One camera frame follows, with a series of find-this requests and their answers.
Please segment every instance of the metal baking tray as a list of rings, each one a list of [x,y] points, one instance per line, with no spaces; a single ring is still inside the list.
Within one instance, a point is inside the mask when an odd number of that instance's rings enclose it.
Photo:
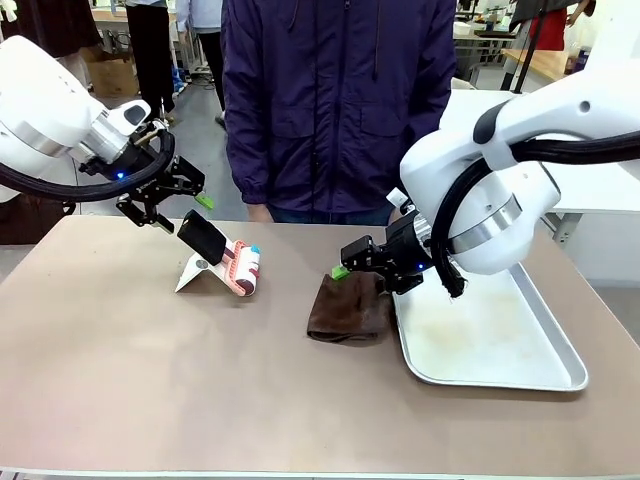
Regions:
[[[492,276],[466,272],[452,300],[435,269],[395,295],[404,358],[421,380],[438,385],[577,392],[584,363],[521,265]]]

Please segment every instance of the black pants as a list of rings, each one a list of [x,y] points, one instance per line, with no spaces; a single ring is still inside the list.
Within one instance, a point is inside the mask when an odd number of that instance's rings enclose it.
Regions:
[[[224,111],[224,91],[222,90],[224,55],[222,54],[222,46],[220,44],[220,32],[200,33],[198,37],[200,38],[200,43],[202,43],[202,50],[204,50],[204,54],[207,57],[213,81],[216,84],[216,93],[218,94],[218,100],[220,100],[220,106]]]
[[[127,7],[127,17],[140,93],[151,107],[149,118],[159,118],[163,104],[165,112],[175,107],[169,12],[166,8],[138,5]]]

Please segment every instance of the person in purple jacket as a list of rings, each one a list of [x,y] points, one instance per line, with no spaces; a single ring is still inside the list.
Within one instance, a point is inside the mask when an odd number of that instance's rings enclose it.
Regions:
[[[250,219],[386,225],[400,160],[449,101],[456,0],[225,3],[227,155]]]

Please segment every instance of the tray rim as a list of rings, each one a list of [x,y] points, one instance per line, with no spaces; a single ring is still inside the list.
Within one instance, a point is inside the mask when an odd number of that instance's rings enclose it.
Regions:
[[[547,305],[547,302],[544,301],[544,297],[538,291],[538,288],[536,287],[536,285],[533,282],[533,280],[531,280],[531,277],[527,273],[527,270],[522,266],[521,263],[515,264],[511,268],[507,269],[507,271],[509,272],[509,274],[511,275],[512,278],[513,278],[513,275],[514,275],[514,270],[517,270],[518,274],[523,275],[525,277],[525,279],[529,283],[531,289],[533,290],[533,292],[537,295],[538,299],[540,300],[541,306],[545,309],[545,311],[548,314],[549,318],[551,318],[551,320],[553,321],[553,324],[555,325],[556,329],[558,330],[558,332],[560,333],[562,338],[567,342],[567,345],[571,349],[571,352],[573,354],[574,359],[577,360],[578,366],[580,367],[580,369],[584,373],[584,380],[581,383],[579,383],[579,384],[577,384],[575,386],[568,387],[568,388],[567,387],[557,387],[557,388],[555,388],[555,387],[546,387],[546,388],[541,388],[539,386],[534,386],[534,385],[499,383],[499,382],[483,382],[483,383],[479,383],[479,382],[470,382],[470,381],[466,381],[466,380],[436,380],[436,379],[434,379],[432,377],[428,377],[428,376],[420,373],[416,369],[415,365],[413,365],[413,363],[411,362],[411,357],[410,357],[409,352],[408,352],[409,349],[407,347],[407,340],[405,338],[404,329],[401,327],[402,321],[400,320],[400,317],[398,316],[397,317],[398,336],[400,337],[400,344],[402,346],[402,356],[404,358],[405,364],[407,365],[407,367],[409,368],[411,373],[413,373],[417,378],[419,378],[421,381],[423,381],[423,382],[425,382],[425,383],[427,383],[429,385],[444,385],[444,386],[455,386],[455,387],[480,387],[480,388],[506,388],[506,389],[510,389],[510,390],[530,390],[530,391],[538,391],[538,392],[561,392],[561,393],[576,393],[576,392],[581,392],[581,391],[585,390],[587,388],[587,386],[589,385],[589,371],[587,370],[587,367],[585,366],[584,362],[582,361],[582,358],[580,357],[580,355],[578,354],[577,350],[573,346],[573,343],[571,343],[571,340],[569,339],[569,337],[567,336],[567,334],[563,330],[562,326],[558,322],[558,319],[556,318],[556,316],[553,314],[553,312],[551,311],[551,309]]]

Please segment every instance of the red cloth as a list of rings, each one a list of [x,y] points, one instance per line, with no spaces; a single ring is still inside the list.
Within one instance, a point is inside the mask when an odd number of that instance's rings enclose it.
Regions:
[[[538,18],[534,18],[531,22],[529,37],[533,35],[538,28]],[[561,8],[553,12],[547,13],[542,24],[542,32],[536,45],[536,50],[564,50],[564,27],[567,24],[567,9]]]

